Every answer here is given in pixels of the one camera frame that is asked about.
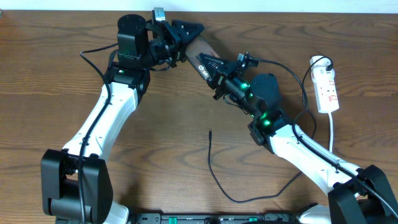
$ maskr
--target wood grain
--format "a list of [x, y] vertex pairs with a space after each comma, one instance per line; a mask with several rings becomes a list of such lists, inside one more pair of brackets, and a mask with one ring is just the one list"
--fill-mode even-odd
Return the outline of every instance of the wood grain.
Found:
[[[0, 19], [0, 223], [52, 223], [41, 201], [40, 159], [61, 149], [95, 105], [101, 80], [79, 56], [116, 41], [117, 20], [128, 12], [6, 11]], [[148, 12], [138, 12], [150, 18]], [[398, 194], [398, 15], [187, 13], [169, 20], [201, 22], [205, 38], [222, 57], [249, 51], [286, 64], [302, 77], [312, 55], [334, 59], [340, 110], [335, 153], [387, 174]], [[91, 54], [104, 68], [109, 52]], [[302, 108], [300, 88], [288, 73], [261, 65], [247, 74], [277, 75], [283, 105]], [[169, 213], [255, 213], [298, 210], [327, 198], [307, 177], [280, 197], [231, 203], [208, 172], [208, 130], [213, 130], [213, 168], [237, 200], [274, 194], [297, 173], [283, 159], [257, 147], [250, 117], [222, 101], [188, 63], [153, 73], [147, 94], [126, 121], [108, 168], [114, 199]], [[312, 82], [306, 83], [316, 111]], [[315, 139], [326, 146], [328, 118], [316, 113]], [[309, 119], [300, 123], [306, 131]]]

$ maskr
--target power strip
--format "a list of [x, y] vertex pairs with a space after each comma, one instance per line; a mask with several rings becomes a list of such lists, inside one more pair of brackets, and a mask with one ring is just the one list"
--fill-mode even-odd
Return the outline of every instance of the power strip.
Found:
[[[320, 59], [321, 55], [311, 58], [310, 65]], [[335, 85], [335, 70], [327, 71], [326, 68], [331, 64], [327, 58], [319, 60], [311, 68], [311, 79], [315, 89], [315, 97], [317, 99], [317, 106], [319, 113], [331, 113], [339, 108], [336, 85]]]

